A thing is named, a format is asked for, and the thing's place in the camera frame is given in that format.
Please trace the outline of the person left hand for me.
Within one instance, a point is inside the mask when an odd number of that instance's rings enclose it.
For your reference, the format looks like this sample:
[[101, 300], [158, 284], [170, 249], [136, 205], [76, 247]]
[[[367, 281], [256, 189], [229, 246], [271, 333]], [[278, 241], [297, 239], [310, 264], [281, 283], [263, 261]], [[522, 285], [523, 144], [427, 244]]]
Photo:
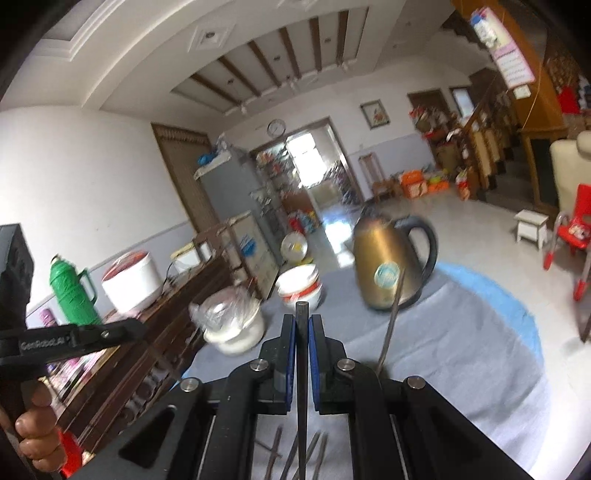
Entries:
[[59, 438], [51, 393], [42, 382], [35, 383], [30, 402], [28, 410], [15, 421], [1, 408], [1, 426], [22, 438], [19, 449], [38, 471], [57, 472], [66, 463], [67, 455]]

